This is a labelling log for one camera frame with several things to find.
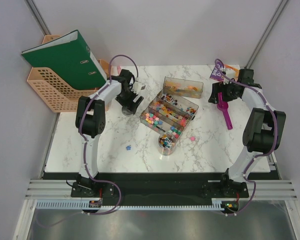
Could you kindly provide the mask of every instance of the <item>magenta spatula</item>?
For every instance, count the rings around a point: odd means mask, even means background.
[[[231,130],[234,127],[232,126],[231,119],[230,119],[230,116],[228,113],[229,105],[226,101],[222,100],[221,92],[218,93],[218,100],[219,100],[219,103],[216,105],[216,107],[223,113],[226,127],[228,128],[228,130]]]

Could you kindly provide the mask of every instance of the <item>white marble surface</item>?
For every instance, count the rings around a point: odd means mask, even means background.
[[[134,67],[125,67],[135,73]],[[239,156],[242,135],[250,111],[241,99],[229,102],[233,129],[228,130],[223,114],[208,103],[213,66],[140,66],[139,81],[146,88],[144,100],[136,114],[126,117],[113,100],[106,113],[106,126],[101,134],[97,162],[100,172],[224,172]],[[140,123],[141,112],[162,89],[165,76],[203,82],[201,99],[188,98],[199,105],[195,119],[189,124],[170,156],[157,150],[159,134]],[[75,113],[61,113],[48,156],[46,172],[78,172],[82,161],[81,137],[75,127]],[[267,159],[259,160],[253,172],[269,172]]]

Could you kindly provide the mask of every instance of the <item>green binder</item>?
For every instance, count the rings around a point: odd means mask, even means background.
[[[34,68],[52,69],[77,90],[101,87],[107,79],[78,30],[23,51],[21,55]]]

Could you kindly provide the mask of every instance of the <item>gray floor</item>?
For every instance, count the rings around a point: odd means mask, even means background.
[[[52,224],[75,210],[37,210]],[[33,224],[33,240],[295,240],[284,202],[252,202],[238,216],[208,211],[127,211],[76,215],[52,228]]]

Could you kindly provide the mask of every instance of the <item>purple package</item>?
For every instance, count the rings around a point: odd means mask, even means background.
[[[218,64],[219,68],[224,68],[225,66],[222,64]],[[220,72],[218,71],[218,69],[216,67],[214,67],[214,69],[212,70],[212,73],[210,75],[211,79],[217,80],[219,82],[222,82],[224,80],[224,78],[221,76]]]

